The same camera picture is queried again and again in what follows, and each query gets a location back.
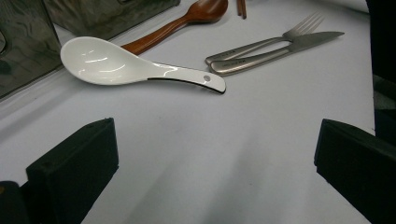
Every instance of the cutlery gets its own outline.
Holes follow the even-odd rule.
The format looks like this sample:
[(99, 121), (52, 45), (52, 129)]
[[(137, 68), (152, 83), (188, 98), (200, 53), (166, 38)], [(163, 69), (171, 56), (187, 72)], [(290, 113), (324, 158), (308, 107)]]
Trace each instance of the cutlery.
[(294, 41), (284, 48), (246, 58), (231, 59), (227, 61), (214, 61), (210, 64), (210, 69), (215, 74), (228, 76), (233, 72), (246, 70), (262, 63), (275, 61), (304, 49), (313, 48), (343, 34), (344, 33), (342, 32), (320, 32), (310, 35), (301, 35), (294, 38)]
[(210, 65), (213, 61), (233, 59), (245, 55), (247, 53), (250, 53), (253, 50), (261, 49), (263, 47), (281, 41), (293, 42), (293, 39), (297, 36), (311, 34), (322, 22), (323, 22), (323, 18), (319, 16), (318, 13), (311, 14), (310, 16), (305, 18), (303, 21), (298, 23), (296, 26), (291, 28), (289, 31), (287, 31), (285, 34), (283, 34), (280, 37), (274, 37), (274, 38), (262, 40), (237, 49), (230, 49), (222, 53), (207, 57), (205, 59), (205, 62), (207, 65)]
[(190, 6), (184, 16), (169, 22), (149, 35), (121, 47), (133, 54), (141, 54), (159, 44), (174, 31), (188, 23), (219, 21), (227, 11), (227, 7), (228, 0), (199, 0)]
[(226, 86), (217, 75), (153, 63), (103, 39), (77, 37), (62, 46), (64, 67), (75, 77), (98, 85), (122, 85), (144, 80), (189, 82), (223, 94)]

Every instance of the fork handle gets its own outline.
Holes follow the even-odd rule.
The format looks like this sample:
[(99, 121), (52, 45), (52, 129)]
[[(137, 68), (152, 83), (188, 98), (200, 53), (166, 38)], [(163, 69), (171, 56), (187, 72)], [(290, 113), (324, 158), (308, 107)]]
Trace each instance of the fork handle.
[(281, 49), (276, 49), (267, 53), (258, 54), (251, 57), (231, 59), (227, 61), (214, 61), (211, 63), (210, 69), (213, 73), (220, 76), (228, 76), (231, 73), (247, 70), (254, 66), (269, 63), (277, 59), (290, 55), (289, 47), (286, 46)]
[(275, 44), (277, 42), (285, 41), (286, 39), (284, 37), (274, 37), (274, 38), (269, 38), (265, 39), (253, 44), (245, 45), (243, 47), (237, 48), (237, 49), (230, 49), (227, 51), (224, 51), (219, 54), (215, 54), (212, 56), (209, 56), (205, 59), (205, 62), (207, 65), (210, 65), (214, 61), (223, 61), (223, 60), (229, 60), (233, 59), (242, 55), (245, 55), (247, 53), (250, 53), (253, 50), (260, 49), (272, 44)]

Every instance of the white table surface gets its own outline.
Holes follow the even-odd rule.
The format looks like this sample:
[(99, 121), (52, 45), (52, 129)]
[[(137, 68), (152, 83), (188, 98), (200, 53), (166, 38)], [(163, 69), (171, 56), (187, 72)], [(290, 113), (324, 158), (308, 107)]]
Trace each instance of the white table surface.
[[(112, 42), (149, 34), (194, 1)], [(224, 95), (170, 81), (95, 86), (62, 69), (0, 103), (0, 180), (22, 185), (41, 155), (114, 118), (120, 169), (85, 224), (368, 223), (316, 173), (314, 153), (323, 119), (375, 132), (369, 16), (331, 1), (247, 0), (242, 20), (229, 2), (219, 22), (183, 28), (140, 56), (207, 70), (205, 57), (281, 35), (315, 11), (325, 16), (317, 31), (346, 34), (226, 77)], [(72, 37), (57, 30), (62, 43)]]

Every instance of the spoon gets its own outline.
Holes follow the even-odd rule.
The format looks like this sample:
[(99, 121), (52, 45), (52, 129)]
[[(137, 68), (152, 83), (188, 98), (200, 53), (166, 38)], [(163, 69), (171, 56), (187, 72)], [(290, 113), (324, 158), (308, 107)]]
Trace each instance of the spoon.
[(223, 94), (226, 86), (217, 75), (153, 63), (95, 37), (77, 37), (62, 46), (61, 60), (75, 77), (98, 85), (122, 85), (162, 79), (189, 82)]
[(228, 0), (199, 0), (190, 6), (184, 16), (169, 22), (149, 35), (121, 47), (133, 54), (141, 54), (159, 44), (178, 28), (188, 23), (219, 21), (227, 11), (227, 7)]

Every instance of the metal knife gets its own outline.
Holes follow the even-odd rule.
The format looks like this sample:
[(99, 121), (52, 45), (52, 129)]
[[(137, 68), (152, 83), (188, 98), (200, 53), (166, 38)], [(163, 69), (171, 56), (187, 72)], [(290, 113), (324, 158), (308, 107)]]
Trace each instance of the metal knife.
[(301, 35), (296, 37), (293, 43), (284, 48), (246, 58), (214, 61), (209, 66), (213, 73), (220, 76), (228, 76), (234, 72), (243, 71), (263, 63), (275, 61), (304, 49), (313, 48), (343, 34), (343, 32), (319, 32), (311, 35)]

